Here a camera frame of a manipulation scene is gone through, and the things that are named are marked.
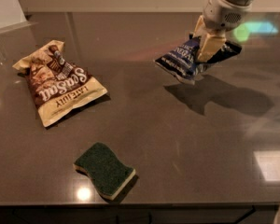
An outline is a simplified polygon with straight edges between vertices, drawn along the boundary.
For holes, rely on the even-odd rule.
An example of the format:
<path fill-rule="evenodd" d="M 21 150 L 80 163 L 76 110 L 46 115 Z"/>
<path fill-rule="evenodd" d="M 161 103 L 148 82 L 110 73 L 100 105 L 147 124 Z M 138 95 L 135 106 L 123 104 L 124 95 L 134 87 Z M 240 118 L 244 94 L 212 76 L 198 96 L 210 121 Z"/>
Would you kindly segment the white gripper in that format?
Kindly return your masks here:
<path fill-rule="evenodd" d="M 224 45 L 224 32 L 206 33 L 235 29 L 243 21 L 245 14 L 251 8 L 251 0 L 207 0 L 203 14 L 198 18 L 193 32 L 194 37 L 200 38 L 199 50 L 196 54 L 198 63 L 208 62 Z"/>

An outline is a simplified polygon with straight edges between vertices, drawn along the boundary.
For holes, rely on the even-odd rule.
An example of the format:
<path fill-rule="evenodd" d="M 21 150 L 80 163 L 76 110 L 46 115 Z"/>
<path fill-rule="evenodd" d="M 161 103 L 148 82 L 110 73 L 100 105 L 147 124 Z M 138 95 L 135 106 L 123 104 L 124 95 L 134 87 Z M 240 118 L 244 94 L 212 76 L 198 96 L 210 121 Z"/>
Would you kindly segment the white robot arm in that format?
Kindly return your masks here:
<path fill-rule="evenodd" d="M 244 21 L 253 1 L 206 0 L 193 34 L 201 39 L 196 56 L 199 63 L 208 62 L 221 49 L 226 42 L 226 33 Z"/>

